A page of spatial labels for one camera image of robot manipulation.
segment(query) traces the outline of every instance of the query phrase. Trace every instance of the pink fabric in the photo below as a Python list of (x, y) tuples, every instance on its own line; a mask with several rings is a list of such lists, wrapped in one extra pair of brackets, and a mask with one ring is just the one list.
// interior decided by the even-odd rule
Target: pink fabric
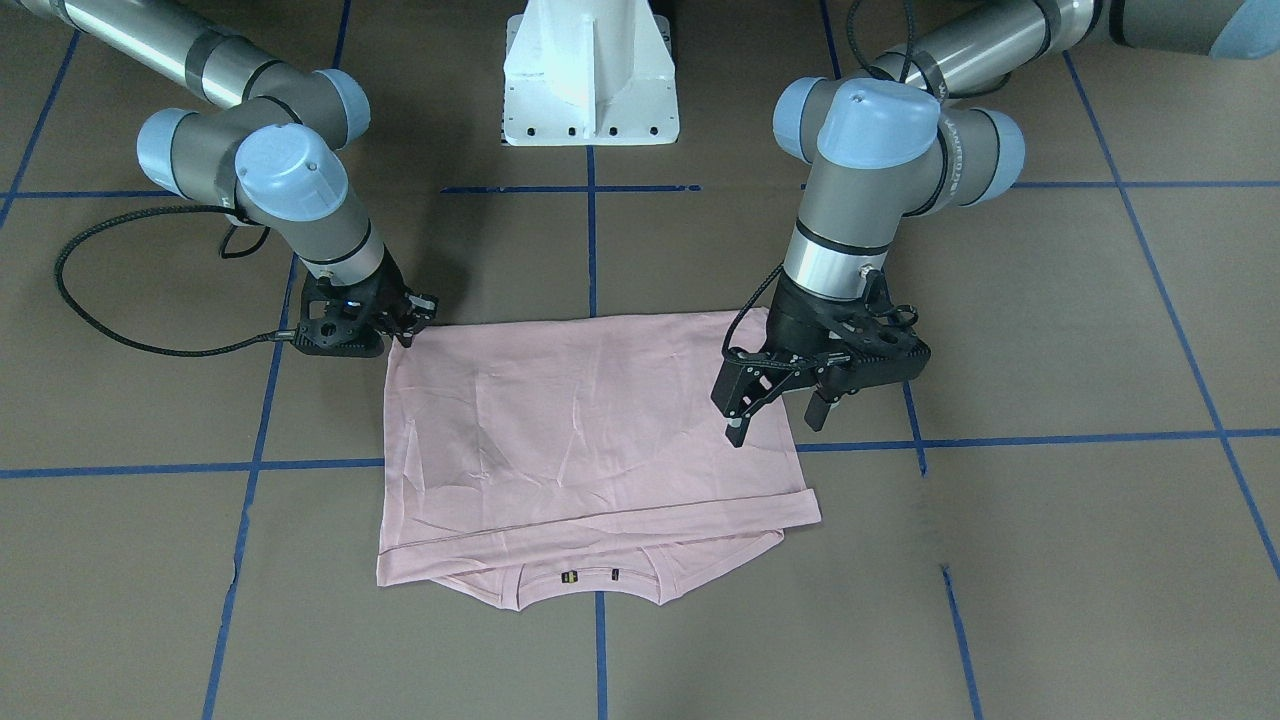
[[(732, 316), (440, 327), (393, 346), (378, 584), (511, 610), (586, 591), (662, 605), (819, 521), (781, 402), (744, 447), (724, 438), (708, 396)], [(763, 336), (753, 310), (735, 341)]]

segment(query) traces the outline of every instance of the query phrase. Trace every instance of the light blue joint cap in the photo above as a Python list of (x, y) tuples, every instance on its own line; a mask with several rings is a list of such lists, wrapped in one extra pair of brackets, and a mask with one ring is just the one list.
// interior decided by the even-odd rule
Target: light blue joint cap
[(773, 138), (787, 155), (809, 163), (800, 142), (800, 120), (804, 118), (804, 104), (809, 100), (813, 86), (822, 82), (819, 77), (803, 77), (782, 91), (778, 104), (773, 106)]
[(342, 160), (301, 124), (253, 131), (236, 151), (236, 176), (255, 205), (282, 220), (319, 220), (347, 199)]
[(347, 142), (342, 143), (346, 147), (369, 129), (369, 96), (365, 95), (365, 88), (360, 87), (356, 78), (342, 70), (328, 69), (316, 72), (329, 78), (329, 82), (338, 91), (338, 97), (342, 100), (343, 111), (347, 113)]
[(1014, 183), (1018, 182), (1018, 176), (1023, 174), (1023, 165), (1027, 164), (1027, 140), (1023, 138), (1023, 131), (1018, 127), (1018, 123), (997, 110), (987, 110), (986, 108), (974, 108), (974, 110), (991, 118), (992, 124), (996, 126), (1000, 155), (996, 158), (996, 172), (991, 177), (987, 192), (983, 192), (982, 197), (969, 205), (986, 202), (992, 197), (1004, 195), (1006, 190), (1014, 187)]
[(836, 90), (818, 131), (818, 151), (845, 168), (904, 165), (937, 140), (941, 113), (938, 101), (923, 90), (887, 79), (851, 79)]
[(142, 172), (151, 182), (179, 197), (187, 196), (178, 190), (178, 181), (173, 177), (173, 136), (178, 132), (178, 123), (187, 115), (195, 114), (192, 110), (178, 108), (160, 110), (147, 118), (138, 131), (138, 165), (142, 167)]
[(1257, 60), (1280, 50), (1280, 0), (1244, 0), (1213, 41), (1210, 58)]

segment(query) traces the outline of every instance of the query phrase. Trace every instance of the white metal base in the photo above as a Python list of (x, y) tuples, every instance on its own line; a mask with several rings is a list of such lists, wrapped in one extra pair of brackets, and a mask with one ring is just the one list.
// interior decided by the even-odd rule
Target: white metal base
[(507, 22), (509, 145), (663, 145), (680, 136), (671, 26), (646, 0), (529, 0)]

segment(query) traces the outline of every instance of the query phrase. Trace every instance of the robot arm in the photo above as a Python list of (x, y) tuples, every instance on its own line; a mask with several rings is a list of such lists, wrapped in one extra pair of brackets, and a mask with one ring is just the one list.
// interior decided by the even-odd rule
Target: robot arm
[[(216, 114), (169, 109), (137, 140), (156, 184), (278, 231), (308, 270), (302, 320), (287, 337), (312, 355), (376, 356), (381, 334), (408, 346), (435, 316), (412, 292), (334, 154), (369, 127), (369, 99), (337, 69), (303, 73), (163, 0), (20, 0), (137, 59)], [(314, 302), (324, 304), (312, 318)]]
[(1276, 0), (992, 0), (850, 79), (801, 78), (783, 91), (774, 136), (813, 169), (778, 270), (765, 341), (748, 352), (726, 337), (712, 401), (741, 446), (751, 416), (813, 388), (805, 420), (864, 387), (919, 375), (929, 347), (915, 309), (893, 305), (883, 263), (901, 218), (989, 200), (1012, 186), (1025, 146), (1009, 117), (942, 109), (948, 96), (1087, 37), (1222, 58), (1280, 46)]

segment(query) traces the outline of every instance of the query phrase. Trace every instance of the blue cap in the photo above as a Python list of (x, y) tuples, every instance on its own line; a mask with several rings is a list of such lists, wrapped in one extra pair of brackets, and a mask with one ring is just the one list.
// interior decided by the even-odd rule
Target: blue cap
[(151, 182), (179, 197), (187, 196), (178, 190), (178, 181), (173, 177), (173, 136), (178, 132), (178, 123), (187, 115), (195, 114), (192, 110), (177, 108), (160, 110), (147, 118), (138, 131), (138, 165), (142, 167), (142, 172), (151, 178)]
[(347, 141), (342, 143), (346, 147), (369, 129), (369, 96), (365, 95), (365, 90), (360, 87), (356, 78), (339, 69), (330, 68), (316, 70), (316, 73), (326, 77), (333, 83), (333, 87), (338, 91), (338, 97), (342, 100), (342, 109), (347, 114)]
[(1280, 0), (1244, 0), (1213, 41), (1210, 58), (1257, 60), (1280, 50)]
[(809, 161), (804, 156), (804, 146), (800, 142), (800, 120), (804, 117), (804, 104), (809, 99), (813, 86), (822, 82), (819, 77), (803, 77), (782, 91), (778, 104), (773, 106), (773, 138), (778, 141), (778, 147), (787, 151), (787, 155)]
[(236, 151), (236, 177), (255, 205), (282, 220), (319, 220), (347, 199), (342, 161), (301, 124), (253, 131)]
[(987, 110), (986, 108), (974, 108), (974, 110), (991, 118), (991, 123), (996, 126), (1000, 154), (996, 156), (996, 172), (991, 176), (991, 184), (987, 186), (987, 192), (983, 192), (979, 199), (969, 205), (986, 202), (992, 197), (1004, 195), (1006, 190), (1014, 187), (1014, 183), (1018, 182), (1018, 176), (1023, 173), (1023, 165), (1027, 164), (1027, 140), (1023, 137), (1023, 131), (1018, 127), (1018, 123), (997, 110)]
[(887, 79), (851, 79), (831, 101), (818, 150), (845, 168), (904, 165), (937, 140), (941, 113), (942, 105), (923, 90)]

